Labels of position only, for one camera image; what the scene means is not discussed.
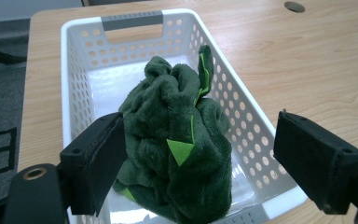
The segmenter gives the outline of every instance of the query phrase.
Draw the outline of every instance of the gray floor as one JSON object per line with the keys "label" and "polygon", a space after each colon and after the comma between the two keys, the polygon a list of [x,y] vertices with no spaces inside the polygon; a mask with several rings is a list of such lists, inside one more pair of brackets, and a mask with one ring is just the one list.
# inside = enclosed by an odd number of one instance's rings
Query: gray floor
{"label": "gray floor", "polygon": [[24,82],[25,63],[0,64],[0,201],[17,173]]}

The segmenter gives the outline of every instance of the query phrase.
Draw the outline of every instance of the basket hole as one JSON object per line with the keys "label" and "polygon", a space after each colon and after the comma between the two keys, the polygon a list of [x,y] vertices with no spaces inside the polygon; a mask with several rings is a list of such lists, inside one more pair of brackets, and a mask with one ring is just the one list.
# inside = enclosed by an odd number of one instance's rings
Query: basket hole
{"label": "basket hole", "polygon": [[269,165],[269,159],[267,157],[263,157],[262,161],[263,161],[264,165],[266,165],[266,166]]}
{"label": "basket hole", "polygon": [[242,139],[242,144],[243,144],[245,147],[248,147],[248,141],[246,141],[246,139]]}
{"label": "basket hole", "polygon": [[271,170],[271,171],[269,172],[269,174],[271,175],[271,178],[272,178],[272,179],[278,179],[278,175],[277,175],[277,173],[276,173],[274,170]]}
{"label": "basket hole", "polygon": [[245,130],[246,129],[246,122],[245,121],[241,121],[241,127]]}
{"label": "basket hole", "polygon": [[297,2],[285,2],[284,7],[296,13],[305,12],[304,6]]}
{"label": "basket hole", "polygon": [[255,144],[255,151],[260,153],[261,152],[261,146],[258,144]]}
{"label": "basket hole", "polygon": [[82,31],[81,35],[83,35],[84,37],[88,37],[90,34],[88,31]]}
{"label": "basket hole", "polygon": [[238,110],[235,111],[235,118],[237,118],[237,119],[240,118],[240,111],[238,111]]}
{"label": "basket hole", "polygon": [[245,103],[244,102],[240,102],[240,109],[241,110],[245,110]]}
{"label": "basket hole", "polygon": [[241,136],[241,134],[242,134],[241,129],[237,128],[236,133],[237,133],[237,136]]}
{"label": "basket hole", "polygon": [[257,185],[258,188],[260,188],[260,189],[263,188],[263,184],[261,183],[260,180],[257,180],[255,183],[256,183],[256,185]]}
{"label": "basket hole", "polygon": [[255,124],[254,130],[255,130],[255,133],[260,133],[260,126],[258,126],[258,124]]}
{"label": "basket hole", "polygon": [[255,169],[254,168],[250,168],[249,172],[251,173],[251,175],[255,175]]}
{"label": "basket hole", "polygon": [[279,172],[281,172],[281,174],[283,174],[283,175],[287,174],[286,170],[283,168],[283,166],[281,164],[279,164],[278,169],[279,169]]}
{"label": "basket hole", "polygon": [[136,26],[125,29],[105,31],[105,35],[107,41],[111,44],[130,43],[162,37],[162,27],[163,24]]}
{"label": "basket hole", "polygon": [[247,156],[244,156],[244,157],[243,157],[243,162],[245,162],[246,164],[248,164],[248,163],[249,163],[249,158],[248,158]]}
{"label": "basket hole", "polygon": [[261,137],[261,143],[263,143],[264,146],[269,145],[269,140],[267,139],[266,136]]}
{"label": "basket hole", "polygon": [[238,145],[237,150],[238,150],[238,152],[242,153],[242,151],[243,151],[242,146]]}
{"label": "basket hole", "polygon": [[260,162],[257,162],[256,164],[255,164],[255,168],[258,170],[258,171],[261,171],[261,164],[260,164]]}
{"label": "basket hole", "polygon": [[253,133],[251,133],[251,132],[248,132],[248,138],[249,138],[249,140],[254,140],[254,136],[253,136]]}
{"label": "basket hole", "polygon": [[269,178],[266,175],[263,175],[263,181],[265,184],[269,184]]}
{"label": "basket hole", "polygon": [[246,114],[246,118],[247,118],[249,121],[252,121],[253,116],[252,116],[251,113],[247,113],[247,114]]}
{"label": "basket hole", "polygon": [[234,91],[232,96],[234,97],[234,100],[238,100],[238,98],[239,98],[239,95],[238,95],[238,93],[236,91]]}
{"label": "basket hole", "polygon": [[98,29],[95,29],[94,30],[94,35],[100,35],[101,34],[101,31],[100,30],[98,30]]}
{"label": "basket hole", "polygon": [[255,153],[252,150],[249,150],[249,156],[254,159],[255,158]]}

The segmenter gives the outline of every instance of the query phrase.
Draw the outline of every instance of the table hole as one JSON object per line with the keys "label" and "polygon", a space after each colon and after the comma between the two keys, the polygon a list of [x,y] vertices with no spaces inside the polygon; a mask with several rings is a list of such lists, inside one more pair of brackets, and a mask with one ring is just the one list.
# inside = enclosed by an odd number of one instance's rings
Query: table hole
{"label": "table hole", "polygon": [[297,2],[285,2],[284,6],[296,13],[301,13],[301,12],[305,12],[305,8],[303,5],[297,3]]}

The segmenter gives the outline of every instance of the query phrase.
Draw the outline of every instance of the lime green tag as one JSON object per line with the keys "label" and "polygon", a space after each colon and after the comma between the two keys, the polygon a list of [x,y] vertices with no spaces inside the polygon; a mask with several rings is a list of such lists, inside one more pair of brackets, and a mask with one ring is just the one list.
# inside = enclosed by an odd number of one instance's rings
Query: lime green tag
{"label": "lime green tag", "polygon": [[168,147],[170,148],[173,157],[179,166],[185,162],[188,156],[191,153],[191,150],[194,148],[194,144],[177,142],[170,139],[167,139]]}
{"label": "lime green tag", "polygon": [[131,194],[131,192],[128,188],[123,189],[123,191],[121,191],[121,193],[124,194],[124,196],[126,196],[131,201],[136,202],[135,198],[133,197],[133,195]]}

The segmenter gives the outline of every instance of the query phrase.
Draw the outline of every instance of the green towel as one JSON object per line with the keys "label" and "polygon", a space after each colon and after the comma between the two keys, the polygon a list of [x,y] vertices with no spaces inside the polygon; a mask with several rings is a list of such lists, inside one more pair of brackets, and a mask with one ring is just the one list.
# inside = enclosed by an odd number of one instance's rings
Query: green towel
{"label": "green towel", "polygon": [[231,205],[228,119],[205,96],[213,57],[201,46],[199,74],[153,57],[146,79],[129,94],[123,113],[128,159],[114,189],[178,223],[209,223]]}

